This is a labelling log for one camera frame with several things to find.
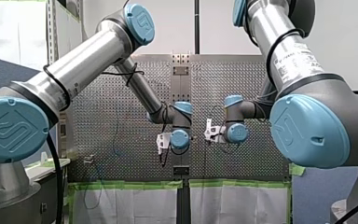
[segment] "robotic arm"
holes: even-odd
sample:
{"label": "robotic arm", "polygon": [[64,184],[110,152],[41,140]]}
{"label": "robotic arm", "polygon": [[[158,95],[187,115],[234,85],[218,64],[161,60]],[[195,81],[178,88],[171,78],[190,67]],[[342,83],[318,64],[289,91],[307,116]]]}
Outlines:
{"label": "robotic arm", "polygon": [[221,134],[227,142],[244,142],[244,119],[269,119],[273,140],[290,161],[318,168],[358,166],[358,91],[325,72],[304,44],[314,9],[313,0],[235,2],[234,24],[256,40],[266,60],[260,95],[270,104],[228,96]]}
{"label": "robotic arm", "polygon": [[[45,142],[48,130],[58,122],[60,111],[111,64],[121,73],[132,73],[123,78],[152,122],[189,129],[188,122],[179,120],[184,115],[178,111],[191,105],[163,105],[144,76],[134,73],[131,54],[149,44],[154,36],[148,11],[140,5],[127,5],[104,18],[93,37],[43,72],[27,82],[12,82],[0,89],[0,163],[20,161],[34,154]],[[191,108],[186,113],[191,115]]]}
{"label": "robotic arm", "polygon": [[172,124],[173,132],[166,138],[169,144],[178,149],[189,147],[191,104],[162,104],[145,78],[136,73],[130,57],[154,36],[149,12],[137,4],[126,5],[104,18],[94,36],[51,66],[45,66],[43,72],[0,89],[0,223],[6,223],[2,210],[18,211],[17,207],[23,206],[33,210],[11,221],[40,223],[40,186],[29,182],[21,160],[42,147],[49,129],[59,121],[60,112],[110,65],[129,74],[123,78],[152,122]]}

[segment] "green tape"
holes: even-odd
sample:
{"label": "green tape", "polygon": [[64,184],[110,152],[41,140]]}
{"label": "green tape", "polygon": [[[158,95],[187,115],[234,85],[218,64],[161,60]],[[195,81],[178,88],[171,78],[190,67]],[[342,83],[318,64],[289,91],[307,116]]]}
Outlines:
{"label": "green tape", "polygon": [[102,181],[91,183],[71,183],[70,189],[93,190],[93,189],[181,189],[182,181],[159,181],[159,182],[126,182],[126,181]]}
{"label": "green tape", "polygon": [[289,173],[290,175],[299,175],[302,176],[305,172],[305,167],[296,165],[294,163],[289,164]]}
{"label": "green tape", "polygon": [[191,188],[212,188],[212,187],[223,187],[223,180],[205,179],[205,180],[189,180]]}
{"label": "green tape", "polygon": [[290,186],[290,182],[270,182],[270,181],[251,181],[251,180],[190,180],[191,188],[210,188],[210,187],[251,187],[266,189],[285,189]]}

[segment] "silver arm segment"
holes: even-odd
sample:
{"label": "silver arm segment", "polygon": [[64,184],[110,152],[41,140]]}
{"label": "silver arm segment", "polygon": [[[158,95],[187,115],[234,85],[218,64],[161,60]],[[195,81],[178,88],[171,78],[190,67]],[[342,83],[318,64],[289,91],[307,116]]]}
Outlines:
{"label": "silver arm segment", "polygon": [[[129,35],[117,23],[102,21],[97,34],[49,66],[48,71],[68,90],[72,100],[109,65],[132,52]],[[62,88],[45,72],[18,84],[43,100],[57,116],[66,107]]]}

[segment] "metal post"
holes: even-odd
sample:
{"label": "metal post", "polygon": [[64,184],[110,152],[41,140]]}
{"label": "metal post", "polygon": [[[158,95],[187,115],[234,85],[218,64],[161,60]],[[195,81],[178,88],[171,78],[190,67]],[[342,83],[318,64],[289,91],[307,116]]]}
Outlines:
{"label": "metal post", "polygon": [[200,0],[194,0],[194,22],[196,54],[200,54]]}

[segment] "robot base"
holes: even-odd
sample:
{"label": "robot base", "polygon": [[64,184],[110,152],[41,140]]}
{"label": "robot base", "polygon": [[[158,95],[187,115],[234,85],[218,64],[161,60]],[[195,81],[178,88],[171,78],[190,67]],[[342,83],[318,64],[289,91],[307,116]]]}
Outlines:
{"label": "robot base", "polygon": [[0,223],[42,223],[40,201],[40,185],[33,183],[24,195],[0,203]]}

